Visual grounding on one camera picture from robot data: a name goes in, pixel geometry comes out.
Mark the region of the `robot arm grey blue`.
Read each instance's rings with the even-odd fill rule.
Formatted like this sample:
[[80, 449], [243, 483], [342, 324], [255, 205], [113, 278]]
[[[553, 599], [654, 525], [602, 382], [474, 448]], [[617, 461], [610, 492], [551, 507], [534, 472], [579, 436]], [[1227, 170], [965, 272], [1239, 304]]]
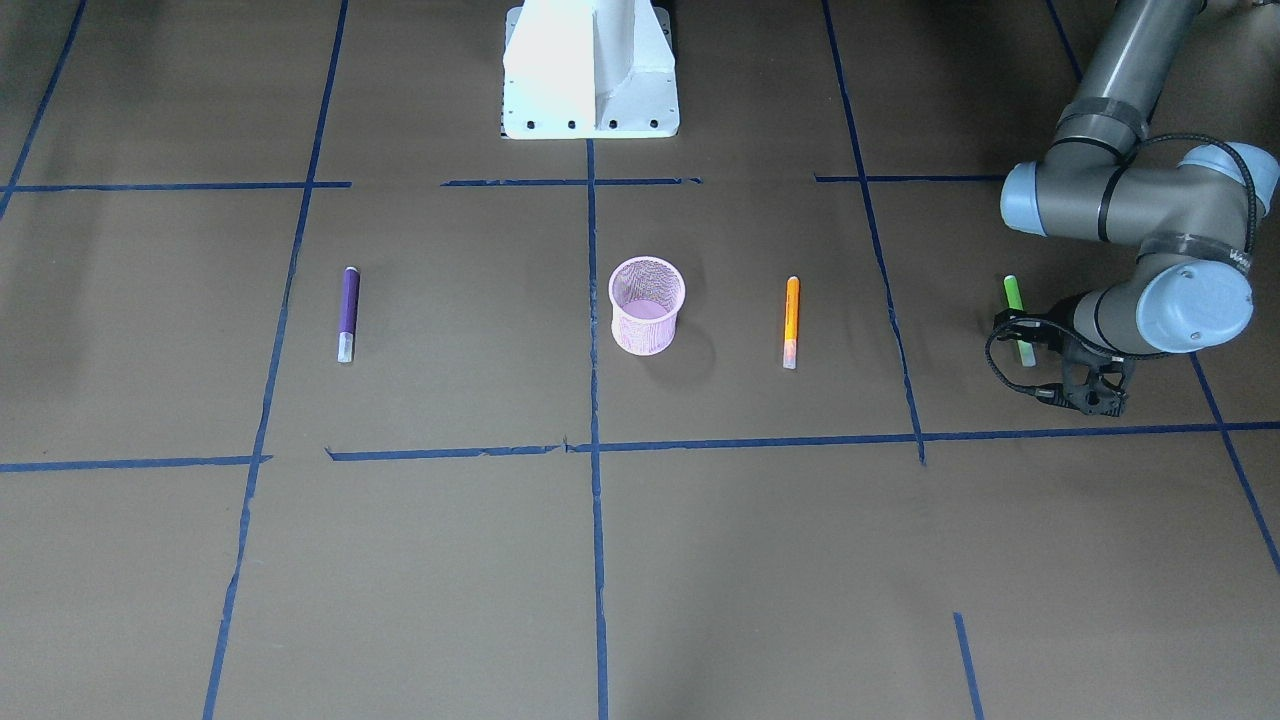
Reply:
[[1201, 1], [1120, 1], [1053, 142], [1006, 177], [1000, 211], [1028, 234], [1137, 250], [1126, 281], [1065, 299], [1038, 324], [1056, 352], [1192, 354], [1235, 340], [1254, 313], [1248, 279], [1277, 160], [1194, 137], [1175, 167], [1137, 165], [1149, 119]]

